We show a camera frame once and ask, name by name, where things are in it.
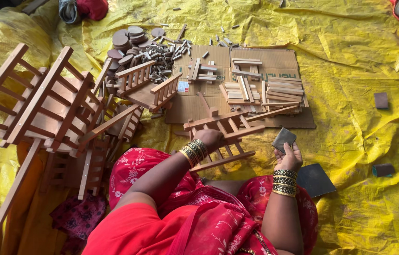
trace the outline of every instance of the sandpaper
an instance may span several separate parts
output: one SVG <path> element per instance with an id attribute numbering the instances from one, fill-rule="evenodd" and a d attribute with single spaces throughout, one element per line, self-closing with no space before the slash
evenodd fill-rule
<path id="1" fill-rule="evenodd" d="M 284 143 L 287 142 L 289 146 L 292 146 L 296 138 L 297 138 L 296 135 L 294 135 L 291 131 L 283 127 L 276 136 L 275 140 L 273 141 L 272 146 L 278 149 L 283 154 L 286 154 L 283 147 Z"/>
<path id="2" fill-rule="evenodd" d="M 306 189 L 310 197 L 317 197 L 336 190 L 335 185 L 320 164 L 301 167 L 297 175 L 297 184 Z"/>

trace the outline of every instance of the woman's right hand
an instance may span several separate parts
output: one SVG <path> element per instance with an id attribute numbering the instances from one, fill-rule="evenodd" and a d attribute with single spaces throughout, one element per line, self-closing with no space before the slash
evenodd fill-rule
<path id="1" fill-rule="evenodd" d="M 204 142 L 208 153 L 212 153 L 225 145 L 225 137 L 223 133 L 214 129 L 202 129 L 196 132 L 193 139 L 198 139 Z"/>
<path id="2" fill-rule="evenodd" d="M 291 149 L 287 142 L 284 143 L 283 148 L 286 152 L 286 155 L 275 149 L 275 157 L 278 163 L 276 164 L 274 170 L 287 169 L 298 172 L 300 167 L 303 165 L 303 159 L 302 153 L 300 152 L 297 143 L 294 142 L 292 144 L 292 149 L 294 150 Z"/>

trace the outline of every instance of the pink patterned cloth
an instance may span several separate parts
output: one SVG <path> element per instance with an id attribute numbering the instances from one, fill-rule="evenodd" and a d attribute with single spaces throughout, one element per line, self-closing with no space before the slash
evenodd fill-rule
<path id="1" fill-rule="evenodd" d="M 150 148 L 131 148 L 124 153 L 113 166 L 110 177 L 110 208 L 113 209 L 116 206 L 121 196 L 138 178 L 169 157 L 169 154 Z M 252 235 L 252 230 L 260 231 L 271 190 L 272 177 L 259 176 L 248 180 L 242 185 L 238 195 L 233 196 L 218 188 L 204 186 L 198 174 L 187 172 L 167 201 L 157 209 L 157 213 L 163 219 L 170 212 L 181 206 L 199 206 L 192 217 L 194 217 L 194 222 L 202 222 L 202 224 L 191 223 L 192 230 L 190 233 L 192 235 L 201 236 L 201 231 L 205 231 L 206 227 L 211 232 L 215 228 L 221 229 L 219 224 L 231 226 L 232 223 L 237 222 L 236 226 L 238 228 L 229 234 L 231 236 L 226 237 L 228 243 L 225 244 L 224 248 L 227 249 L 227 252 L 236 254 L 238 248 L 252 248 L 257 251 L 256 254 L 264 254 L 261 253 L 261 244 L 256 236 Z M 304 254 L 310 254 L 317 239 L 318 214 L 316 206 L 306 190 L 299 186 L 297 186 L 296 199 L 304 241 Z M 207 226 L 204 226 L 204 222 L 209 222 L 211 225 L 206 224 Z M 270 242 L 265 237 L 263 238 L 267 246 L 269 246 L 269 250 L 273 254 L 277 254 Z M 217 235 L 214 236 L 213 240 L 209 241 L 220 241 L 221 244 L 224 239 L 222 240 Z M 175 244 L 176 240 L 173 242 L 171 252 L 173 252 Z M 189 249 L 194 251 L 196 245 L 201 244 L 196 244 L 193 238 L 189 239 L 185 252 Z"/>

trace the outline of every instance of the wooden chair frame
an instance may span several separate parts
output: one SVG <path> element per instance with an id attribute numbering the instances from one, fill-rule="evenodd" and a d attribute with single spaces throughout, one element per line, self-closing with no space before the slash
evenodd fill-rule
<path id="1" fill-rule="evenodd" d="M 27 50 L 28 46 L 26 44 L 19 43 L 9 55 L 7 60 L 0 67 L 0 91 L 17 99 L 17 103 L 15 104 L 13 109 L 9 109 L 5 106 L 0 105 L 0 111 L 9 114 L 4 123 L 0 123 L 0 139 L 3 139 L 3 141 L 0 143 L 0 147 L 3 148 L 6 148 L 9 145 L 5 140 L 9 137 L 12 130 L 17 125 L 18 120 L 22 116 L 23 112 L 27 109 L 36 91 L 38 90 L 48 73 L 48 68 L 41 67 L 39 69 L 36 69 L 22 59 Z M 31 82 L 28 82 L 26 79 L 21 78 L 14 72 L 14 68 L 17 64 L 20 64 L 21 66 L 25 67 L 29 72 L 34 74 Z M 3 83 L 8 77 L 26 87 L 21 95 L 3 87 Z"/>

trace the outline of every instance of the gray cloth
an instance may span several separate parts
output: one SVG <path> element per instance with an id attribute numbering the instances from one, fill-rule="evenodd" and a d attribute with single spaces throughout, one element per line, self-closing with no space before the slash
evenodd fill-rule
<path id="1" fill-rule="evenodd" d="M 73 24 L 81 20 L 78 15 L 76 0 L 59 0 L 59 16 L 67 24 Z"/>

